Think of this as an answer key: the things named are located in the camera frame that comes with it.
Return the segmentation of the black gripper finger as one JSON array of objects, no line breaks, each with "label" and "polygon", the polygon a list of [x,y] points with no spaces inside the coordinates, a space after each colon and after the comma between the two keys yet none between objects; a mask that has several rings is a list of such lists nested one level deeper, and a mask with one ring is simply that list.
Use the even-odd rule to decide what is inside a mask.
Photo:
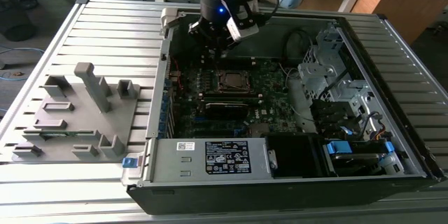
[{"label": "black gripper finger", "polygon": [[234,42],[226,24],[222,23],[215,24],[215,35],[216,35],[216,56],[222,58],[223,55],[227,53],[228,46]]},{"label": "black gripper finger", "polygon": [[202,55],[208,58],[215,58],[216,54],[212,47],[214,41],[199,21],[188,25],[188,35],[195,40],[195,43],[200,48]]}]

